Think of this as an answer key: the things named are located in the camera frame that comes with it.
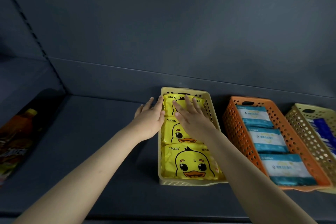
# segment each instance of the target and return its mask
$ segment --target yellow package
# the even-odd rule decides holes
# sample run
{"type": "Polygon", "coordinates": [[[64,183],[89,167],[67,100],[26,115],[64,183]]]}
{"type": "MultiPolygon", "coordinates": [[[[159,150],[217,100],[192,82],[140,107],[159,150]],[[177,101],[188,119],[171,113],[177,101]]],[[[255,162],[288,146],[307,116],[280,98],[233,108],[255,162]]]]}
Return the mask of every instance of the yellow package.
{"type": "Polygon", "coordinates": [[[163,150],[163,177],[218,180],[221,171],[204,144],[176,143],[163,150]]]}
{"type": "MultiPolygon", "coordinates": [[[[197,103],[200,107],[203,107],[204,99],[203,98],[197,98],[195,96],[188,95],[191,103],[193,103],[193,98],[196,98],[197,103]]],[[[175,107],[173,106],[173,100],[175,100],[177,103],[180,104],[183,108],[186,108],[186,102],[184,100],[183,94],[166,94],[163,95],[163,105],[165,107],[165,116],[174,116],[174,113],[177,112],[175,107]]]]}
{"type": "Polygon", "coordinates": [[[161,128],[161,140],[164,144],[172,143],[202,143],[191,138],[175,117],[165,117],[161,128]]]}

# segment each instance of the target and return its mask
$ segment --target forearm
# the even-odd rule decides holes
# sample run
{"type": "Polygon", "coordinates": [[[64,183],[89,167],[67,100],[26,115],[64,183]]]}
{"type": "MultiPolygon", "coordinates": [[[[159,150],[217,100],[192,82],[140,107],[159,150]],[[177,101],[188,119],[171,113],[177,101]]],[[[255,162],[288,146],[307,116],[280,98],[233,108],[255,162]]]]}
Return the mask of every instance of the forearm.
{"type": "Polygon", "coordinates": [[[80,224],[136,145],[123,129],[28,208],[14,224],[80,224]]]}
{"type": "Polygon", "coordinates": [[[205,141],[254,224],[316,223],[222,134],[205,141]]]}

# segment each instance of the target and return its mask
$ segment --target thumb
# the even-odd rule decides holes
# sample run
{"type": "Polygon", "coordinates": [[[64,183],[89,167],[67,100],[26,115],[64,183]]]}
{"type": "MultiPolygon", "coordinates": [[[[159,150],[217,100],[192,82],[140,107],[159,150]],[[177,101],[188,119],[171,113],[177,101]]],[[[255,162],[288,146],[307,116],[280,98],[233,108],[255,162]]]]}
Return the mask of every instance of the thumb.
{"type": "Polygon", "coordinates": [[[164,121],[165,121],[165,111],[161,111],[160,112],[160,117],[159,117],[159,123],[161,124],[161,126],[162,126],[164,121]]]}
{"type": "Polygon", "coordinates": [[[179,121],[179,123],[182,125],[182,127],[185,129],[186,125],[188,124],[187,120],[183,117],[182,114],[179,112],[175,112],[175,117],[179,121]]]}

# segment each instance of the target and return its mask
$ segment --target basket handle hole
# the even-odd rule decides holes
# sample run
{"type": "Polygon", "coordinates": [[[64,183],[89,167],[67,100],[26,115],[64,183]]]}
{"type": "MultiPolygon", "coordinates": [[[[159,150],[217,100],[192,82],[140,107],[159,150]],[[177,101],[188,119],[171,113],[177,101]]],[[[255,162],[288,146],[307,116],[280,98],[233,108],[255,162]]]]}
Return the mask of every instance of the basket handle hole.
{"type": "Polygon", "coordinates": [[[305,112],[305,113],[313,113],[313,112],[315,112],[315,110],[312,110],[312,109],[304,109],[302,112],[305,112]]]}
{"type": "Polygon", "coordinates": [[[244,101],[242,103],[242,105],[253,105],[253,104],[254,104],[254,102],[251,102],[251,101],[244,101]]]}

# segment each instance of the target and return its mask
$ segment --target orange basket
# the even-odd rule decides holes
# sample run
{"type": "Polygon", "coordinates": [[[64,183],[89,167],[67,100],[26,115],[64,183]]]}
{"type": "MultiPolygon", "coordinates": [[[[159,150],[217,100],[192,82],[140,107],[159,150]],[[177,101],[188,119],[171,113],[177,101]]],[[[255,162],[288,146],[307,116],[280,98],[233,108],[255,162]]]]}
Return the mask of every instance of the orange basket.
{"type": "Polygon", "coordinates": [[[300,191],[313,191],[316,189],[332,187],[330,179],[273,101],[262,98],[232,96],[223,115],[227,137],[256,167],[269,177],[236,107],[236,105],[242,104],[249,106],[264,106],[266,108],[271,122],[275,128],[280,130],[290,153],[300,155],[308,172],[317,182],[317,185],[314,186],[279,186],[279,188],[283,190],[295,189],[300,191]]]}

